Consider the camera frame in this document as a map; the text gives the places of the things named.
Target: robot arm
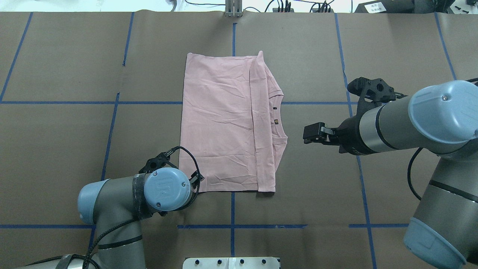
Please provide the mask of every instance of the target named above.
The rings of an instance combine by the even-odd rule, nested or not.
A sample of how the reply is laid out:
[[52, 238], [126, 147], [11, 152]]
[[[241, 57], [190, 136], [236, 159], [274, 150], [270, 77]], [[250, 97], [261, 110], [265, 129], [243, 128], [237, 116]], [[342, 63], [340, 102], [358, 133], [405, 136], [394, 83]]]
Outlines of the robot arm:
[[340, 153], [354, 155], [415, 147], [439, 155], [441, 160], [411, 218], [405, 245], [438, 268], [458, 269], [466, 261], [478, 264], [476, 86], [457, 80], [407, 97], [382, 79], [358, 78], [348, 91], [360, 96], [357, 115], [337, 128], [324, 123], [306, 126], [304, 143], [336, 145]]
[[[178, 149], [188, 153], [196, 165], [191, 178], [169, 162], [170, 155]], [[90, 183], [78, 196], [81, 220], [95, 224], [98, 235], [87, 255], [54, 257], [22, 268], [146, 269], [139, 221], [152, 217], [155, 212], [165, 216], [169, 211], [191, 205], [203, 178], [193, 155], [177, 146], [149, 159], [137, 175]], [[98, 253], [93, 256], [95, 246]], [[85, 259], [93, 262], [88, 265]]]

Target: metal bracket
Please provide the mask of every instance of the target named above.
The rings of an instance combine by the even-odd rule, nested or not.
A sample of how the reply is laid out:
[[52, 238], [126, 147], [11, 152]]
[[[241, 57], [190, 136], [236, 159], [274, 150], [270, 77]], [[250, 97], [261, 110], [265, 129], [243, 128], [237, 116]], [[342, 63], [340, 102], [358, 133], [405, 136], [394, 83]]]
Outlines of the metal bracket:
[[406, 97], [405, 94], [395, 92], [394, 88], [390, 87], [381, 78], [356, 78], [347, 85], [347, 90], [360, 97], [358, 99], [357, 116], [381, 106], [382, 103]]
[[217, 257], [187, 258], [183, 269], [280, 269], [281, 259], [277, 257]]
[[242, 0], [226, 0], [226, 17], [242, 17]]
[[158, 156], [149, 159], [146, 162], [146, 165], [138, 171], [138, 174], [153, 173], [159, 168], [163, 168], [167, 164], [173, 168], [177, 168], [176, 165], [169, 162], [169, 159], [171, 158], [169, 156], [172, 153], [172, 151], [161, 152]]

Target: light blue joint cap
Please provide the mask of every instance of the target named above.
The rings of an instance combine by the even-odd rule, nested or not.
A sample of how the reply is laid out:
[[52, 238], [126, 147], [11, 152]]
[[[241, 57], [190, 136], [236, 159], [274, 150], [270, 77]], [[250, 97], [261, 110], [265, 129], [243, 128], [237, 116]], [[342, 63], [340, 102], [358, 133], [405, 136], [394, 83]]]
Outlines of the light blue joint cap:
[[158, 211], [172, 211], [183, 206], [191, 194], [189, 178], [172, 167], [154, 171], [144, 183], [144, 197]]
[[459, 144], [478, 137], [478, 88], [454, 80], [419, 90], [408, 104], [415, 128], [428, 139]]
[[440, 269], [460, 269], [467, 263], [453, 245], [416, 218], [410, 219], [403, 242], [417, 257]]
[[86, 224], [95, 224], [93, 222], [93, 210], [95, 209], [96, 198], [99, 191], [107, 180], [90, 183], [84, 186], [78, 195], [78, 212], [80, 219]]

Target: pink t-shirt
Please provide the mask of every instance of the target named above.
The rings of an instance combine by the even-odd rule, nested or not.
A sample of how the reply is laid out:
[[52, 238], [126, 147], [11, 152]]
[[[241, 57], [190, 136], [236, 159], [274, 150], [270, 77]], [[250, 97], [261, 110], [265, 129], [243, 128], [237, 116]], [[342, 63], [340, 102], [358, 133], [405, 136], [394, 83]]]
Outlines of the pink t-shirt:
[[[196, 158], [200, 192], [275, 191], [275, 171], [287, 136], [281, 122], [282, 90], [257, 56], [186, 61], [181, 146]], [[196, 169], [181, 151], [179, 169]]]

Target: black cable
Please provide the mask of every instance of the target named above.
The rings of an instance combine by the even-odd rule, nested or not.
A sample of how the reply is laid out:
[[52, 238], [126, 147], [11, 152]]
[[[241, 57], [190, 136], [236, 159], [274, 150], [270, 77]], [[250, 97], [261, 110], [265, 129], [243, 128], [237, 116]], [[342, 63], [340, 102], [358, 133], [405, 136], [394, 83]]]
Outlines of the black cable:
[[113, 228], [110, 228], [109, 230], [105, 231], [104, 233], [100, 234], [96, 240], [93, 242], [93, 244], [91, 245], [91, 247], [88, 249], [88, 252], [87, 254], [85, 255], [86, 259], [83, 260], [83, 266], [82, 266], [82, 269], [88, 269], [88, 263], [90, 263], [91, 260], [91, 253], [93, 252], [93, 250], [95, 249], [96, 245], [98, 245], [99, 241], [101, 239], [103, 239], [103, 237], [107, 236], [109, 233], [113, 232], [114, 230], [116, 229], [119, 229], [125, 225], [128, 225], [130, 223], [133, 223], [135, 221], [138, 221], [138, 219], [134, 218], [134, 219], [130, 219], [130, 220], [127, 220], [121, 224], [118, 224], [116, 225], [115, 227]]
[[183, 148], [182, 146], [177, 146], [177, 147], [174, 147], [173, 150], [176, 151], [178, 149], [182, 149], [184, 150], [192, 159], [193, 159], [193, 162], [194, 162], [194, 165], [196, 166], [196, 171], [197, 171], [197, 188], [196, 188], [196, 192], [193, 194], [193, 197], [191, 198], [191, 200], [189, 200], [189, 202], [185, 205], [183, 205], [182, 207], [174, 210], [174, 211], [179, 211], [179, 210], [183, 210], [184, 208], [187, 208], [189, 207], [193, 202], [194, 200], [196, 200], [196, 197], [197, 195], [199, 194], [199, 187], [201, 185], [201, 172], [199, 172], [199, 166], [197, 165], [197, 161], [196, 161], [196, 158], [194, 158], [193, 154], [191, 152], [189, 152], [189, 150]]
[[313, 2], [313, 1], [304, 1], [304, 0], [294, 0], [294, 1], [305, 2], [305, 3], [311, 3], [311, 4], [317, 4], [317, 2]]
[[324, 3], [322, 4], [322, 8], [321, 8], [320, 12], [323, 13], [324, 11], [326, 11], [325, 10], [326, 7], [327, 7], [327, 1], [324, 1]]
[[312, 10], [314, 9], [314, 6], [317, 5], [317, 4], [319, 5], [319, 9], [320, 9], [320, 3], [314, 3], [314, 4], [312, 5], [312, 7], [310, 7], [309, 13], [312, 12]]
[[[73, 254], [71, 257], [72, 257], [73, 259], [82, 259], [82, 260], [86, 260], [86, 259], [87, 259], [86, 256], [78, 255], [78, 254]], [[31, 263], [31, 264], [27, 264], [26, 266], [35, 265], [35, 264], [40, 264], [40, 263], [44, 263], [44, 262], [49, 262], [49, 261], [52, 261], [52, 260], [59, 260], [59, 259], [61, 259], [61, 258], [63, 258], [63, 256], [56, 256], [56, 257], [52, 257], [52, 258], [48, 258], [48, 259], [39, 260], [39, 261], [33, 262], [33, 263]], [[99, 264], [96, 263], [94, 260], [89, 259], [89, 262], [90, 262], [96, 269], [99, 269]]]
[[176, 7], [178, 6], [178, 1], [174, 0], [173, 1], [173, 8], [171, 9], [171, 12], [174, 12], [176, 10]]
[[246, 10], [246, 9], [255, 9], [255, 10], [257, 10], [258, 12], [260, 12], [260, 11], [259, 11], [258, 9], [256, 9], [255, 7], [246, 7], [246, 8], [244, 8], [244, 10]]
[[442, 10], [442, 13], [445, 13], [445, 8], [446, 8], [446, 0], [443, 1], [443, 10]]
[[420, 151], [422, 151], [422, 149], [423, 149], [422, 147], [419, 147], [417, 151], [415, 151], [415, 154], [412, 156], [412, 158], [410, 159], [410, 162], [408, 163], [408, 169], [407, 169], [408, 187], [410, 187], [410, 190], [412, 191], [413, 195], [415, 195], [415, 197], [418, 200], [421, 200], [422, 198], [420, 197], [420, 195], [418, 195], [418, 193], [415, 191], [415, 188], [412, 185], [412, 165], [413, 165], [413, 161], [415, 161], [415, 158], [417, 158], [418, 154], [420, 153]]
[[274, 1], [275, 1], [275, 0], [271, 0], [271, 1], [269, 2], [269, 4], [268, 4], [267, 7], [266, 7], [266, 10], [265, 10], [264, 12], [267, 12], [267, 9], [269, 8], [269, 6], [270, 6], [270, 5], [272, 4], [272, 2], [274, 2]]
[[203, 6], [203, 5], [209, 5], [209, 6], [225, 6], [226, 4], [197, 4], [197, 3], [191, 3], [188, 0], [185, 0], [186, 3], [191, 4], [191, 5], [196, 5], [196, 6]]

